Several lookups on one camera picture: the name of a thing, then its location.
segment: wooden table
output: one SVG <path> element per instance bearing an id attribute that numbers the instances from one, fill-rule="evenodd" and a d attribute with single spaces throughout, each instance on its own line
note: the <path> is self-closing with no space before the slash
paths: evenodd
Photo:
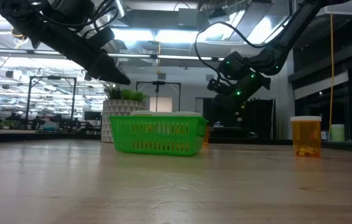
<path id="1" fill-rule="evenodd" d="M 352 152 L 210 145 L 194 157 L 99 141 L 0 144 L 0 223 L 352 223 Z"/>

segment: ceiling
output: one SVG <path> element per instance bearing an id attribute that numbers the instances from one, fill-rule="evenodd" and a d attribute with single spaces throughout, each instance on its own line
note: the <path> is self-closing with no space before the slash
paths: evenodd
<path id="1" fill-rule="evenodd" d="M 99 5 L 102 0 L 94 0 Z M 212 15 L 216 9 L 222 7 L 225 16 L 217 17 L 216 20 L 228 22 L 241 31 L 253 43 L 261 44 L 268 42 L 282 30 L 282 25 L 288 21 L 290 11 L 294 7 L 291 0 L 189 0 L 179 2 L 173 0 L 119 0 L 116 1 L 120 8 L 121 16 L 112 24 L 115 40 L 104 46 L 108 53 L 128 54 L 160 54 L 196 56 L 193 42 L 197 32 L 213 22 Z M 326 12 L 322 12 L 312 22 L 308 30 L 298 41 L 298 45 L 305 45 L 315 40 L 325 32 L 329 33 L 329 21 Z M 352 14 L 335 16 L 336 26 L 342 26 Z M 109 17 L 103 17 L 99 23 L 105 23 Z M 13 49 L 19 40 L 11 35 L 11 25 L 0 16 L 0 49 Z M 233 51 L 238 51 L 244 56 L 257 55 L 260 50 L 253 49 L 245 44 L 238 35 L 225 26 L 214 26 L 199 36 L 198 49 L 201 56 L 225 57 Z M 30 42 L 22 43 L 20 49 L 33 49 Z M 38 50 L 52 50 L 41 44 Z M 118 66 L 133 73 L 138 73 L 138 68 L 150 68 L 160 66 L 178 68 L 200 68 L 203 65 L 197 60 L 153 60 L 137 58 L 121 58 Z M 86 105 L 94 110 L 100 110 L 104 100 L 103 84 L 92 80 L 85 82 L 83 68 L 68 60 L 58 57 L 42 57 L 41 55 L 10 55 L 0 53 L 0 104 L 8 105 L 7 101 L 13 101 L 15 93 L 18 100 L 17 108 L 25 107 L 29 77 L 42 71 L 44 75 L 56 75 L 62 78 L 77 78 L 77 98 L 85 100 L 82 105 L 77 105 L 78 110 L 83 110 Z M 16 78 L 5 76 L 8 70 L 16 70 Z M 71 106 L 69 101 L 73 89 L 65 79 L 41 80 L 32 89 L 35 96 L 34 110 L 52 109 L 49 103 L 61 105 L 62 109 L 56 112 L 70 113 L 67 109 Z M 8 85 L 9 90 L 3 90 L 2 86 Z M 47 99 L 47 94 L 54 98 Z"/>

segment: yellow cable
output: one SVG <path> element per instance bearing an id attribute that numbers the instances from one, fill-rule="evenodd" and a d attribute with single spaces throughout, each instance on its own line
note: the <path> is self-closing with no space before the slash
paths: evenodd
<path id="1" fill-rule="evenodd" d="M 22 40 L 15 46 L 15 49 L 18 49 L 24 43 L 25 36 L 22 37 Z"/>
<path id="2" fill-rule="evenodd" d="M 331 19 L 331 106 L 330 106 L 330 131 L 328 133 L 328 139 L 331 139 L 331 125 L 332 125 L 332 109 L 333 109 L 333 77 L 335 76 L 335 62 L 333 60 L 333 15 L 330 14 Z"/>

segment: black robotic arm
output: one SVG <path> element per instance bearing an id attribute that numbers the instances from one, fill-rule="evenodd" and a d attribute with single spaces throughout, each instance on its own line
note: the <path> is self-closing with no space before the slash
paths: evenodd
<path id="1" fill-rule="evenodd" d="M 219 78 L 209 82 L 207 88 L 218 93 L 213 102 L 214 116 L 219 118 L 223 125 L 232 125 L 235 122 L 235 112 L 249 97 L 262 86 L 270 89 L 270 79 L 264 75 L 272 76 L 281 71 L 289 51 L 319 10 L 344 2 L 348 0 L 303 1 L 285 28 L 263 46 L 261 53 L 253 57 L 243 57 L 238 52 L 228 55 L 219 64 L 217 71 L 227 80 L 237 80 L 237 83 L 227 85 Z"/>
<path id="2" fill-rule="evenodd" d="M 129 78 L 116 68 L 115 61 L 101 49 L 114 38 L 106 26 L 91 38 L 78 34 L 85 26 L 115 8 L 114 2 L 103 1 L 94 13 L 91 0 L 0 0 L 0 14 L 22 35 L 30 38 L 33 48 L 41 42 L 81 65 L 96 79 L 130 84 Z"/>

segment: black cable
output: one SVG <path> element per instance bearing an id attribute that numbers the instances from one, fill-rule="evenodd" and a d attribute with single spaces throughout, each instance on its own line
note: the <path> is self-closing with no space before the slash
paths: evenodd
<path id="1" fill-rule="evenodd" d="M 186 3 L 186 2 L 184 2 L 184 1 L 180 1 L 180 2 L 177 2 L 177 4 L 174 6 L 174 9 L 173 9 L 173 11 L 175 11 L 176 10 L 176 7 L 178 6 L 178 4 L 180 4 L 180 3 L 184 3 L 187 7 L 188 7 L 188 9 L 190 9 L 191 7 L 189 7 L 188 6 L 188 4 Z"/>
<path id="2" fill-rule="evenodd" d="M 246 38 L 241 32 L 239 32 L 239 30 L 235 27 L 233 27 L 232 25 L 226 23 L 226 22 L 214 22 L 213 24 L 211 24 L 210 26 L 208 26 L 207 28 L 204 29 L 204 31 L 208 28 L 210 28 L 211 26 L 215 25 L 215 24 L 222 24 L 225 25 L 227 27 L 230 27 L 234 32 L 236 32 L 238 34 L 238 36 L 240 36 L 242 38 L 242 40 L 244 40 L 246 42 L 246 44 L 248 44 L 249 46 L 256 48 L 256 49 L 260 49 L 265 47 L 267 44 L 262 44 L 262 45 L 256 45 L 256 44 L 252 44 L 248 38 Z"/>
<path id="3" fill-rule="evenodd" d="M 83 34 L 83 38 L 86 38 L 86 36 L 88 35 L 88 33 L 90 33 L 90 32 L 93 31 L 93 30 L 96 30 L 97 32 L 99 32 L 101 28 L 108 26 L 111 22 L 113 22 L 113 21 L 118 17 L 118 15 L 119 15 L 119 9 L 118 9 L 118 8 L 116 8 L 116 7 L 111 7 L 111 8 L 109 8 L 109 9 L 110 9 L 110 10 L 108 10 L 108 11 L 112 11 L 112 10 L 116 9 L 115 15 L 114 15 L 108 22 L 104 23 L 104 25 L 102 25 L 102 26 L 100 26 L 100 27 L 95 27 L 94 29 L 90 29 L 90 30 L 86 31 L 86 32 Z"/>
<path id="4" fill-rule="evenodd" d="M 198 40 L 199 35 L 202 34 L 203 32 L 205 32 L 208 28 L 212 27 L 215 24 L 222 24 L 222 25 L 225 25 L 227 27 L 230 27 L 234 32 L 236 32 L 242 38 L 242 40 L 244 40 L 251 47 L 259 49 L 259 48 L 265 47 L 267 44 L 263 44 L 263 45 L 252 44 L 243 34 L 241 34 L 241 32 L 239 32 L 239 30 L 237 30 L 235 27 L 233 27 L 232 25 L 230 25 L 230 24 L 228 24 L 226 22 L 214 22 L 213 24 L 209 25 L 208 27 L 206 27 L 203 30 L 198 32 L 198 34 L 196 35 L 196 38 L 195 38 L 194 48 L 195 48 L 195 54 L 198 57 L 199 61 L 202 64 L 206 65 L 208 68 L 212 69 L 213 71 L 215 71 L 217 73 L 217 81 L 223 80 L 223 81 L 227 82 L 229 85 L 232 85 L 231 82 L 229 82 L 225 78 L 221 77 L 220 72 L 216 68 L 214 68 L 213 66 L 209 65 L 204 60 L 202 60 L 201 55 L 199 54 L 198 49 L 197 49 L 197 40 Z"/>
<path id="5" fill-rule="evenodd" d="M 99 18 L 101 18 L 102 16 L 105 15 L 105 11 L 107 10 L 108 7 L 110 7 L 110 5 L 112 3 L 115 2 L 115 0 L 111 0 L 109 3 L 108 1 L 103 1 L 101 3 L 101 5 L 99 5 L 98 9 L 97 9 L 97 13 L 96 15 L 90 19 L 90 21 L 88 22 L 84 22 L 84 23 L 81 23 L 81 24 L 65 24 L 65 23 L 61 23 L 61 22 L 57 22 L 43 14 L 40 13 L 40 11 L 38 9 L 35 8 L 34 5 L 32 5 L 31 2 L 29 2 L 28 0 L 25 0 L 25 2 L 27 2 L 28 4 L 31 5 L 31 8 L 37 13 L 38 16 L 40 16 L 41 18 L 43 18 L 44 20 L 48 21 L 48 22 L 51 22 L 53 24 L 57 24 L 57 25 L 60 25 L 60 26 L 66 26 L 66 27 L 70 27 L 70 28 L 79 28 L 79 27 L 85 27 L 85 26 L 89 26 L 91 24 L 93 24 L 96 20 L 98 20 Z M 101 8 L 106 4 L 108 3 L 104 9 L 101 11 Z"/>
<path id="6" fill-rule="evenodd" d="M 0 69 L 7 63 L 7 61 L 11 58 L 12 54 L 9 54 L 8 58 L 0 65 Z"/>

